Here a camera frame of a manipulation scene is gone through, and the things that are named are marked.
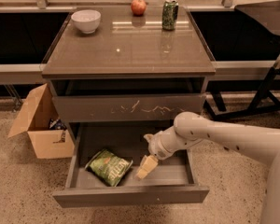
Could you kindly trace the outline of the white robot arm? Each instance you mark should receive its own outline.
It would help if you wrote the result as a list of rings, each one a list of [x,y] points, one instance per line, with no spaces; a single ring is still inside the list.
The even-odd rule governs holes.
[[[212,121],[192,112],[182,112],[170,128],[147,134],[149,154],[136,172],[145,178],[179,150],[209,140],[269,166],[260,224],[280,224],[280,129]]]

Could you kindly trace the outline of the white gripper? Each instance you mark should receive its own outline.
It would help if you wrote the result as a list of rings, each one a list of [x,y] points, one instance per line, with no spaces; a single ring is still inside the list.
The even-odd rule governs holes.
[[[177,151],[187,150],[201,142],[199,138],[188,139],[179,135],[174,127],[155,134],[145,134],[144,138],[148,142],[148,151],[151,155],[145,155],[140,162],[135,174],[139,180],[144,179],[158,166],[158,160],[166,160]]]

